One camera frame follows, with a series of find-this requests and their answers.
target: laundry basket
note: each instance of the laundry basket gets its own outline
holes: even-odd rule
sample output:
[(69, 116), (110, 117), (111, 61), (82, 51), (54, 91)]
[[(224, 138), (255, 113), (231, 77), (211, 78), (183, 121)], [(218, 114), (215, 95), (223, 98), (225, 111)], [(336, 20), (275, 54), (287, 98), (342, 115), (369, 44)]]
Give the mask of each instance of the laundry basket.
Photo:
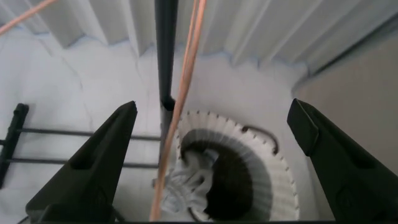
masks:
[(218, 153), (205, 211), (190, 209), (199, 221), (298, 220), (294, 179), (276, 142), (218, 114), (188, 111), (175, 136), (177, 159), (187, 150)]

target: black cable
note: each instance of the black cable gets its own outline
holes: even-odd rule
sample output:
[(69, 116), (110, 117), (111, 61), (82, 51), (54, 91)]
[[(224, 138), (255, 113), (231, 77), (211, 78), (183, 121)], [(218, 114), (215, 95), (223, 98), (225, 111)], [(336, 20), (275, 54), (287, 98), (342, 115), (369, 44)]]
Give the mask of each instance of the black cable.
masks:
[(29, 216), (26, 216), (25, 218), (23, 218), (23, 219), (21, 219), (19, 222), (17, 222), (17, 224), (22, 224), (22, 223), (24, 223), (28, 218), (29, 218)]
[(253, 125), (245, 125), (245, 126), (243, 126), (242, 132), (245, 133), (246, 131), (248, 131), (248, 129), (251, 129), (253, 131), (257, 131), (257, 132), (260, 132), (262, 134), (265, 134), (265, 135), (269, 136), (273, 140), (273, 142), (275, 143), (275, 148), (273, 148), (272, 153), (274, 155), (278, 154), (278, 152), (279, 152), (279, 143), (278, 143), (278, 140), (277, 140), (276, 136), (272, 132), (270, 132), (268, 130), (265, 130), (263, 128), (259, 128), (257, 126), (253, 126)]

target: floor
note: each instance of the floor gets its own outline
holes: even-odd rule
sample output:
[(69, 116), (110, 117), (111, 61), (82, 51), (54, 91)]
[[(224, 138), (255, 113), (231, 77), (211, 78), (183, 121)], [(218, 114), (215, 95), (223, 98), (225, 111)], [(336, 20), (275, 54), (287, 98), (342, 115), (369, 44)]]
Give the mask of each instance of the floor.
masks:
[[(183, 48), (175, 54), (172, 94), (177, 87)], [(305, 67), (248, 61), (238, 67), (229, 55), (197, 58), (186, 110), (210, 110), (244, 124), (256, 124), (279, 139), (297, 183), (301, 219), (316, 220), (317, 208), (304, 155), (286, 123), (293, 84)], [(140, 57), (129, 42), (110, 47), (88, 37), (67, 50), (49, 34), (33, 36), (13, 29), (0, 37), (0, 139), (18, 103), (30, 106), (25, 127), (94, 131), (121, 104), (134, 100), (138, 115), (133, 134), (160, 134), (157, 57), (154, 47)], [(23, 134), (15, 156), (67, 159), (83, 137)], [(131, 141), (126, 162), (155, 163), (158, 142)], [(0, 190), (1, 223), (25, 216), (25, 204), (60, 166), (13, 164)], [(114, 206), (129, 221), (149, 216), (156, 170), (123, 169)], [(164, 220), (176, 217), (164, 215)]]

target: crumpled fabric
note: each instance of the crumpled fabric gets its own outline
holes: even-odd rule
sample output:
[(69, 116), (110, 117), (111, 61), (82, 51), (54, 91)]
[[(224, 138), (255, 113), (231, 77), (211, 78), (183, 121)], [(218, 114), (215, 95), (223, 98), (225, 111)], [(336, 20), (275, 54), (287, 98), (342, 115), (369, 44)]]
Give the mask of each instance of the crumpled fabric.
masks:
[(161, 208), (176, 214), (188, 208), (204, 211), (207, 207), (206, 194), (213, 182), (211, 167), (217, 157), (218, 154), (209, 149), (204, 153), (185, 152), (184, 160), (178, 159), (174, 170), (165, 178)]

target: tile floor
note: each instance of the tile floor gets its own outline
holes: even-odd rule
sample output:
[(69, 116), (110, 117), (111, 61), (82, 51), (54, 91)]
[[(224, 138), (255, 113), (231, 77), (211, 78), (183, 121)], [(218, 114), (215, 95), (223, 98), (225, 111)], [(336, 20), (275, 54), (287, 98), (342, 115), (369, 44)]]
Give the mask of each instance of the tile floor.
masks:
[[(183, 52), (175, 54), (173, 96)], [(210, 110), (244, 124), (256, 124), (278, 138), (297, 182), (301, 217), (317, 219), (304, 155), (286, 123), (292, 85), (301, 66), (254, 62), (232, 67), (224, 53), (197, 58), (186, 110)], [(133, 133), (160, 134), (159, 90), (155, 48), (138, 57), (129, 42), (110, 47), (84, 37), (63, 50), (49, 34), (33, 36), (13, 29), (0, 37), (0, 139), (18, 103), (30, 105), (25, 127), (94, 131), (121, 104), (134, 100), (138, 115)], [(86, 138), (23, 134), (16, 156), (67, 159)], [(154, 163), (158, 142), (131, 141), (126, 162)], [(13, 164), (0, 190), (0, 221), (16, 223), (30, 198), (60, 166)], [(123, 169), (114, 206), (130, 221), (149, 216), (156, 170)], [(170, 217), (164, 220), (186, 220)]]

